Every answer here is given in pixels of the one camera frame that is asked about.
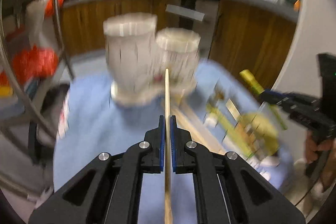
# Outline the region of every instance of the black tool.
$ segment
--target black tool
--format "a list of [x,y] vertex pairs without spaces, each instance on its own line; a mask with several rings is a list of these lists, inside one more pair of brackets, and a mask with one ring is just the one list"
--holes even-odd
[[165,119],[125,153],[101,153],[54,193],[29,224],[137,223],[143,173],[160,173]]
[[[260,94],[263,101],[278,105],[289,113],[289,118],[312,131],[313,140],[320,144],[336,138],[336,57],[318,54],[322,97],[315,98],[300,93],[278,93],[265,90]],[[324,168],[330,151],[318,152],[319,159],[309,164],[306,175],[316,180]]]

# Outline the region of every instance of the wooden cabinet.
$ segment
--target wooden cabinet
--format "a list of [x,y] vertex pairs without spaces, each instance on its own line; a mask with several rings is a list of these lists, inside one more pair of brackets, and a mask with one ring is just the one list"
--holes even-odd
[[236,79],[248,69],[271,88],[285,62],[296,24],[272,12],[241,2],[221,0],[209,58]]
[[179,18],[166,13],[167,4],[179,5],[180,0],[97,0],[64,8],[62,30],[70,56],[105,47],[103,22],[109,17],[127,13],[157,15],[157,30],[178,27]]
[[127,13],[150,13],[150,0],[99,0],[62,11],[64,44],[70,56],[105,48],[103,22]]

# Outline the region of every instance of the human hand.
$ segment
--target human hand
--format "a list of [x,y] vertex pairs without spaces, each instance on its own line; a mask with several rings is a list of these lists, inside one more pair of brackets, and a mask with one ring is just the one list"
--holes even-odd
[[312,132],[307,131],[307,138],[305,142],[305,157],[307,163],[312,163],[313,161],[318,159],[318,155],[316,151],[325,151],[331,150],[334,147],[334,140],[325,140],[319,145],[317,145],[314,140],[312,139]]

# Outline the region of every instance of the blue table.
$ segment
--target blue table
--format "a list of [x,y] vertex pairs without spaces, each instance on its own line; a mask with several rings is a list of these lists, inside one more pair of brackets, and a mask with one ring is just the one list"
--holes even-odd
[[[201,60],[195,72],[196,90],[188,97],[188,104],[203,120],[205,104],[217,81],[227,96],[235,96],[243,112],[257,111],[254,98],[217,63]],[[101,152],[123,153],[134,143],[143,140],[145,132],[156,128],[159,116],[164,115],[162,98],[143,107],[125,108],[112,101],[108,74],[76,79],[68,94],[68,129],[58,137],[54,152],[54,188],[60,189]],[[219,126],[212,130],[222,142],[225,132]],[[285,148],[280,151],[281,164],[270,168],[271,183],[280,188],[293,165]],[[172,174],[172,211],[174,224],[197,223],[194,185],[191,174]],[[144,174],[139,207],[139,224],[164,222],[164,173]]]

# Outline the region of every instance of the white container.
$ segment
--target white container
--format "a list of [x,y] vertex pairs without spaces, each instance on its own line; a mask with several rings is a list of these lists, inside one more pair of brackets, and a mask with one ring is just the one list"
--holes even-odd
[[199,34],[181,28],[166,28],[157,33],[163,68],[169,69],[170,82],[182,84],[193,80],[199,62]]
[[137,94],[152,82],[157,16],[131,13],[104,22],[106,62],[118,89]]

